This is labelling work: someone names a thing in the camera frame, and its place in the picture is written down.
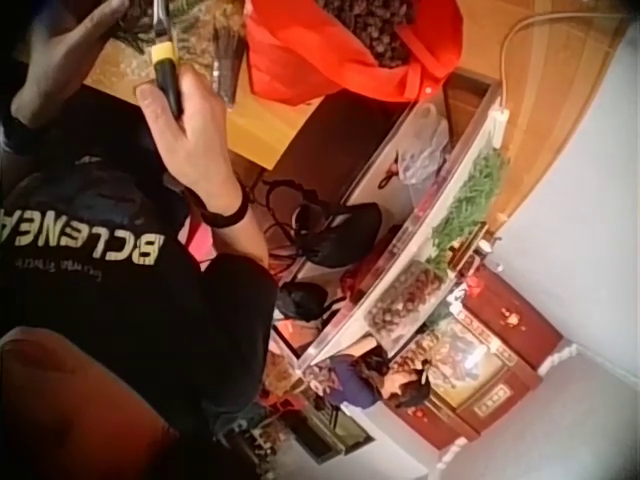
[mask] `person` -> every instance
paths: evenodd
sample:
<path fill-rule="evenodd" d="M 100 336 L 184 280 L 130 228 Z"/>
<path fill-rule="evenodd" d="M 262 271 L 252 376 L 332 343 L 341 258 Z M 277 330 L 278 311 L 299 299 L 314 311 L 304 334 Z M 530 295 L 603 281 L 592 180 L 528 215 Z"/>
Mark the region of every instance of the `person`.
<path fill-rule="evenodd" d="M 411 408 L 426 402 L 431 394 L 428 361 L 420 369 L 390 370 L 384 350 L 370 335 L 330 357 L 328 364 L 330 376 L 325 385 L 309 378 L 314 390 L 334 406 L 367 409 L 386 401 L 396 408 Z"/>
<path fill-rule="evenodd" d="M 2 116 L 0 468 L 11 478 L 256 478 L 212 443 L 204 412 L 256 398 L 277 292 L 232 171 L 222 101 L 189 66 L 180 121 L 153 84 L 136 90 L 162 162 L 212 227 L 217 255 L 204 270 L 155 201 L 180 196 L 156 172 L 120 168 L 139 170 L 135 156 L 47 164 L 45 148 L 30 158 L 127 8 L 107 0 L 76 21 L 49 3 Z"/>

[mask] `yellow screwdriver handle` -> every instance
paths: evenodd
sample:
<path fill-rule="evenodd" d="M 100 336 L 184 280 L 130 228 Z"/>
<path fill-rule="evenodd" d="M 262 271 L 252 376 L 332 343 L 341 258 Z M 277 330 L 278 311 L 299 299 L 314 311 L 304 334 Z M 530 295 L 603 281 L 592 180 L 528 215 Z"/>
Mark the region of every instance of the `yellow screwdriver handle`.
<path fill-rule="evenodd" d="M 173 117 L 182 116 L 182 99 L 178 83 L 177 56 L 173 42 L 166 41 L 151 47 L 151 63 L 156 75 L 156 85 L 167 98 Z"/>

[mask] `red cabinet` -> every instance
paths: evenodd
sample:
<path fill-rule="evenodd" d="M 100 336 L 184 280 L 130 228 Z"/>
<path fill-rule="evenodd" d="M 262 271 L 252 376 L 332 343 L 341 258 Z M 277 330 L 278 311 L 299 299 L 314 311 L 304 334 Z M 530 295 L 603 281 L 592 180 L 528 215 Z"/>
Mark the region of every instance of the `red cabinet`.
<path fill-rule="evenodd" d="M 395 413 L 438 449 L 459 437 L 475 440 L 507 414 L 542 382 L 536 370 L 562 340 L 506 281 L 485 267 L 476 275 L 480 292 L 396 359 L 414 363 L 429 351 L 431 398 Z"/>
<path fill-rule="evenodd" d="M 537 369 L 556 349 L 562 335 L 502 277 L 484 265 L 476 270 L 483 284 L 464 307 L 532 368 Z"/>

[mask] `bracelet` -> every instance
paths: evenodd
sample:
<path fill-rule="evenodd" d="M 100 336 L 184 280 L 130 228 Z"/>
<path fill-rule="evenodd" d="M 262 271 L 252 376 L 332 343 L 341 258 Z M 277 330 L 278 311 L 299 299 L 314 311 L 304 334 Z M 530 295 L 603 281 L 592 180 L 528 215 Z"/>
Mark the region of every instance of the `bracelet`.
<path fill-rule="evenodd" d="M 242 200 L 238 209 L 231 215 L 221 215 L 219 213 L 209 212 L 208 210 L 202 210 L 202 221 L 211 228 L 220 230 L 222 228 L 229 228 L 237 225 L 249 212 L 249 194 L 240 186 L 242 191 Z"/>
<path fill-rule="evenodd" d="M 11 102 L 2 112 L 2 147 L 15 155 L 25 156 L 32 153 L 46 133 L 46 128 L 34 130 L 14 117 L 11 114 Z"/>

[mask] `red plastic bag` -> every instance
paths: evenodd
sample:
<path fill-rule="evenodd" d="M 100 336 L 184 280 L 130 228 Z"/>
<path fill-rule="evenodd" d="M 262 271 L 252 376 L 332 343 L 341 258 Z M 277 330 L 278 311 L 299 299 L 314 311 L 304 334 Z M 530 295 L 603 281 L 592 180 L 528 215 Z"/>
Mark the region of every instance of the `red plastic bag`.
<path fill-rule="evenodd" d="M 462 15 L 455 0 L 416 0 L 398 28 L 408 65 L 379 67 L 369 50 L 314 0 L 251 0 L 247 17 L 253 92 L 289 105 L 341 88 L 390 102 L 429 97 L 458 64 Z"/>

